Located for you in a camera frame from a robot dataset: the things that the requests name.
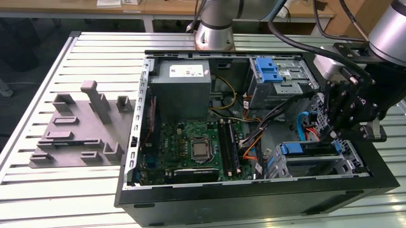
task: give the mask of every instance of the green motherboard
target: green motherboard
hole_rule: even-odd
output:
[[[233,137],[243,139],[241,124],[232,122]],[[251,165],[240,160],[240,172],[224,175],[221,150],[217,133],[217,122],[163,123],[160,127],[160,145],[157,154],[157,169],[219,169],[217,181],[240,181],[251,179]],[[160,174],[149,172],[151,185],[165,184]]]

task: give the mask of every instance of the floor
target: floor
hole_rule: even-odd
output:
[[[0,96],[0,135],[12,134],[71,31],[144,32],[140,20],[63,19],[59,28],[51,19],[32,19],[30,21],[41,41],[40,45],[33,48],[38,66],[28,72],[18,73],[0,60],[0,78],[5,83],[12,83],[8,86],[13,90],[12,97]],[[188,21],[176,23],[172,20],[155,20],[155,32],[184,32],[188,23]],[[235,33],[260,33],[258,22],[235,23],[232,29]],[[8,137],[0,136],[0,151],[6,141]]]

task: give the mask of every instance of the aluminum table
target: aluminum table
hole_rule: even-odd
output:
[[[57,92],[88,100],[83,80],[96,80],[107,98],[135,98],[144,50],[192,50],[192,35],[168,33],[88,33],[68,38],[12,137],[0,154],[0,227],[133,228],[132,218],[113,207],[119,166],[32,169],[34,151],[55,111]],[[326,38],[291,36],[312,45]],[[235,35],[236,50],[296,51],[271,35]],[[406,116],[400,103],[380,123],[387,142],[375,146],[400,187],[364,198],[327,215],[219,222],[176,227],[406,227]]]

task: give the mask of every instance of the yellow wire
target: yellow wire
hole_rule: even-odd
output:
[[[231,106],[233,106],[235,104],[235,100],[236,100],[236,93],[235,93],[235,89],[232,88],[231,84],[225,81],[225,79],[223,79],[220,76],[215,76],[216,78],[219,78],[229,87],[229,89],[232,90],[232,95],[233,95],[233,99],[232,99],[232,102],[231,104],[223,106],[223,107],[211,107],[208,108],[209,110],[220,110],[220,109],[227,109],[229,108]]]

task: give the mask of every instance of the wire bundle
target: wire bundle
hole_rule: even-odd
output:
[[[290,106],[290,104],[294,101],[296,101],[299,99],[303,99],[303,98],[307,98],[307,97],[312,97],[314,94],[315,93],[310,92],[310,93],[306,93],[306,94],[302,94],[302,95],[295,95],[290,99],[287,99],[284,102],[282,102],[275,108],[271,109],[271,111],[266,114],[264,118],[259,122],[259,125],[256,127],[256,131],[254,132],[254,134],[241,141],[241,144],[245,144],[252,139],[255,139],[252,144],[250,145],[245,153],[243,154],[244,159],[256,159],[254,157],[247,156],[247,154],[248,154],[251,148],[256,145],[260,137],[263,136],[264,129],[267,128],[268,122],[272,121],[279,115],[282,115],[284,113],[286,108]]]

